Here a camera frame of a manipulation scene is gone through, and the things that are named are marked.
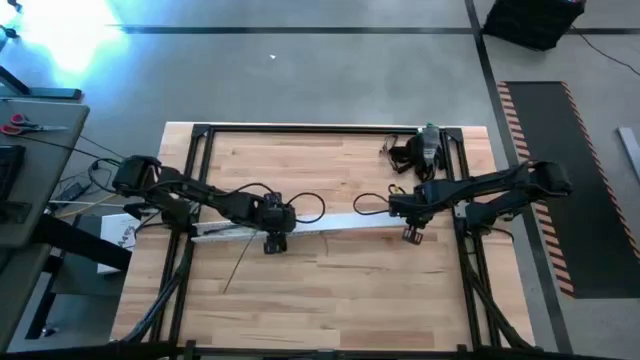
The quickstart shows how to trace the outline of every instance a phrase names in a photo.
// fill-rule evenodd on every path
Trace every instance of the red scissors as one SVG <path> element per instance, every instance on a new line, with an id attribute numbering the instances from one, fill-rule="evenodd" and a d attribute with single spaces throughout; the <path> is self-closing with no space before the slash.
<path id="1" fill-rule="evenodd" d="M 61 131 L 69 129 L 66 126 L 48 126 L 32 123 L 25 115 L 22 114 L 14 114 L 9 121 L 11 124 L 4 124 L 0 126 L 0 132 L 9 136 L 24 135 L 31 132 Z"/>

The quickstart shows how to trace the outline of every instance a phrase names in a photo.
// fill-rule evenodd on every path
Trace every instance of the floor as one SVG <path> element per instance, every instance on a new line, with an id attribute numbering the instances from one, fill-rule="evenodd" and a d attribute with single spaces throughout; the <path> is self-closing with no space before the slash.
<path id="1" fill-rule="evenodd" d="M 492 3 L 475 0 L 481 24 Z M 432 122 L 487 126 L 498 167 L 507 164 L 473 35 L 464 30 L 402 33 L 416 27 L 468 29 L 465 0 L 23 4 L 24 15 L 13 20 L 22 39 L 4 46 L 0 62 L 32 86 L 82 89 L 83 102 L 91 108 L 83 135 L 121 154 L 155 155 L 167 121 Z M 590 1 L 575 26 L 634 28 L 631 34 L 588 38 L 639 69 L 638 14 L 640 3 L 634 0 Z M 167 26 L 179 28 L 169 34 L 140 33 Z M 211 27 L 257 33 L 214 34 Z M 361 33 L 289 29 L 274 34 L 264 27 L 358 27 Z M 380 27 L 384 33 L 375 33 Z M 556 49 L 544 53 L 488 36 L 484 42 L 496 80 L 568 83 L 620 205 L 640 234 L 640 184 L 614 133 L 627 126 L 640 134 L 640 78 L 577 35 L 565 36 Z M 102 153 L 86 142 L 78 146 Z M 89 160 L 73 155 L 66 172 L 84 170 Z M 516 250 L 536 342 L 553 351 L 531 249 L 522 224 L 515 225 L 514 233 L 522 239 Z M 640 300 L 559 298 L 574 352 L 637 358 Z M 102 343 L 108 340 L 116 306 L 117 299 L 61 298 L 50 316 L 61 332 L 27 342 L 20 336 L 23 324 L 11 350 Z M 96 321 L 87 322 L 87 316 Z"/>

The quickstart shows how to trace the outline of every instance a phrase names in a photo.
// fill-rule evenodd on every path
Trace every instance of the orange and black striped tape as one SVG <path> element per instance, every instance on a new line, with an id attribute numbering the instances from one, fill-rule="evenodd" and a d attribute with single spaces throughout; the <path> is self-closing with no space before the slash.
<path id="1" fill-rule="evenodd" d="M 527 161 L 531 159 L 531 153 L 529 152 L 527 140 L 522 132 L 518 113 L 516 112 L 515 105 L 512 102 L 511 94 L 509 93 L 509 88 L 506 83 L 498 83 L 498 93 L 500 94 L 500 101 L 502 101 L 502 109 L 507 117 L 509 133 L 511 134 L 511 139 L 513 140 L 513 144 L 516 148 L 518 160 L 520 162 Z M 565 295 L 574 298 L 573 283 L 571 282 L 571 276 L 567 270 L 567 263 L 564 260 L 564 255 L 560 248 L 560 242 L 556 236 L 553 221 L 549 215 L 549 209 L 544 201 L 538 201 L 535 203 L 534 208 L 560 291 Z"/>
<path id="2" fill-rule="evenodd" d="M 580 112 L 578 111 L 578 106 L 576 105 L 576 102 L 575 102 L 575 100 L 573 100 L 573 96 L 571 96 L 571 92 L 569 91 L 569 86 L 567 86 L 567 83 L 565 83 L 564 81 L 562 81 L 560 83 L 564 87 L 564 91 L 567 94 L 567 99 L 569 100 L 569 104 L 571 105 L 571 108 L 573 109 L 573 113 L 575 114 L 576 119 L 578 119 L 578 125 L 580 125 L 580 129 L 582 130 L 582 134 L 584 135 L 585 140 L 587 140 L 587 145 L 589 146 L 589 149 L 591 150 L 591 156 L 593 157 L 593 162 L 595 163 L 596 168 L 598 169 L 598 172 L 600 173 L 600 177 L 602 178 L 602 181 L 604 182 L 604 185 L 607 188 L 607 192 L 609 193 L 609 198 L 611 199 L 611 202 L 613 203 L 613 206 L 615 207 L 616 212 L 618 213 L 618 218 L 620 219 L 620 223 L 624 227 L 624 232 L 627 234 L 627 237 L 628 237 L 628 240 L 629 240 L 629 245 L 631 246 L 633 254 L 638 259 L 640 259 L 640 247 L 638 247 L 638 242 L 636 241 L 635 237 L 633 236 L 633 233 L 631 232 L 631 229 L 629 229 L 629 224 L 627 224 L 627 220 L 625 219 L 624 214 L 622 214 L 622 209 L 620 209 L 620 205 L 618 205 L 618 199 L 616 198 L 616 195 L 613 193 L 613 189 L 611 188 L 611 185 L 609 184 L 609 180 L 607 179 L 607 176 L 604 174 L 604 170 L 602 169 L 602 164 L 600 163 L 600 160 L 598 160 L 598 154 L 596 153 L 595 147 L 593 146 L 593 143 L 591 142 L 591 137 L 589 136 L 589 133 L 587 132 L 587 127 L 584 125 L 584 121 L 582 121 L 582 116 L 580 116 Z"/>

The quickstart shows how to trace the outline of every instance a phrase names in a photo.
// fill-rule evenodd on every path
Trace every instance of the black floor mat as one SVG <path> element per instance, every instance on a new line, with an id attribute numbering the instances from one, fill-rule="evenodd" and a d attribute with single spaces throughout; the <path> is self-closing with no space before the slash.
<path id="1" fill-rule="evenodd" d="M 567 85 L 507 82 L 498 90 L 520 161 L 558 162 L 573 183 L 568 198 L 535 205 L 560 290 L 583 299 L 640 298 L 638 245 Z"/>

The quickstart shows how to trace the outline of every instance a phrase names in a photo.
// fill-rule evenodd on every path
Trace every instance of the wooden table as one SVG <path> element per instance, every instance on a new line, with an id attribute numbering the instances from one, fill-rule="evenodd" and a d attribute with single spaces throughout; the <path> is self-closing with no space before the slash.
<path id="1" fill-rule="evenodd" d="M 164 165 L 183 169 L 192 126 L 166 125 L 159 155 Z M 495 171 L 486 128 L 462 130 L 471 175 Z M 325 199 L 328 212 L 352 212 L 358 194 L 384 195 L 390 183 L 410 189 L 416 182 L 411 171 L 397 175 L 379 156 L 383 140 L 383 135 L 217 132 L 207 182 L 230 190 L 261 181 L 282 192 L 284 199 L 314 191 Z M 298 214 L 319 211 L 313 198 L 300 198 L 294 206 Z M 361 204 L 363 209 L 383 206 L 374 200 Z M 219 219 L 211 209 L 202 212 L 203 222 Z M 225 348 L 424 351 L 470 345 L 451 226 L 450 212 L 436 215 L 420 246 L 402 241 L 399 228 L 292 239 L 287 253 L 271 256 L 262 253 L 260 242 L 252 242 L 231 281 L 246 242 L 197 245 L 179 342 L 193 339 L 199 347 Z M 168 230 L 158 228 L 139 235 L 113 338 L 126 335 L 155 299 L 168 238 Z M 522 337 L 533 343 L 511 240 L 492 233 L 484 244 L 494 298 Z M 172 300 L 161 339 L 168 336 L 173 306 Z M 488 344 L 481 305 L 478 314 Z"/>

